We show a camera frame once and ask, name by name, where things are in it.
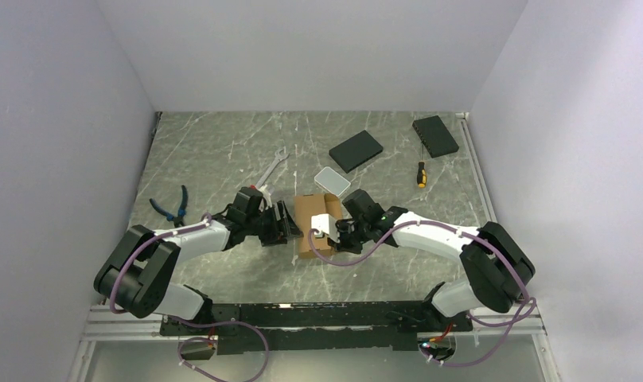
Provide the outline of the brown cardboard box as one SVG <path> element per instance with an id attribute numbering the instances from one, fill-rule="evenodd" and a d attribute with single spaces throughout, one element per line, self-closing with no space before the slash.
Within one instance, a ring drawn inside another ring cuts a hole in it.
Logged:
<path id="1" fill-rule="evenodd" d="M 336 195 L 316 193 L 294 197 L 294 220 L 303 233 L 303 237 L 297 242 L 298 259 L 316 259 L 316 255 L 310 249 L 308 236 L 312 228 L 312 217 L 324 213 L 337 219 L 342 218 L 341 202 Z"/>

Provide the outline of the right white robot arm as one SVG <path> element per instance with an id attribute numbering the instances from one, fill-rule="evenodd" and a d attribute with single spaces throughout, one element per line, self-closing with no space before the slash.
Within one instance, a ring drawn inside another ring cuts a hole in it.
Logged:
<path id="1" fill-rule="evenodd" d="M 480 228 L 445 224 L 406 208 L 383 209 L 358 189 L 343 201 L 348 219 L 334 221 L 329 243 L 338 251 L 360 254 L 369 241 L 376 246 L 413 248 L 459 264 L 462 275 L 435 287 L 425 298 L 423 321 L 432 330 L 450 324 L 456 314 L 485 307 L 506 313 L 527 295 L 536 273 L 506 229 L 488 221 Z"/>

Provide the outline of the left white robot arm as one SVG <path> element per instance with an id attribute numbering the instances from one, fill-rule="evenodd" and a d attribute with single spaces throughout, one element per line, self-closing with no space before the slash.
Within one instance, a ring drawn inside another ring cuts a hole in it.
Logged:
<path id="1" fill-rule="evenodd" d="M 195 224 L 167 230 L 130 227 L 97 272 L 94 289 L 114 314 L 174 316 L 189 332 L 204 333 L 213 320 L 212 299 L 172 283 L 173 272 L 178 263 L 228 251 L 249 236 L 270 247 L 300 238 L 302 231 L 283 201 L 243 187 L 223 211 L 205 213 Z"/>

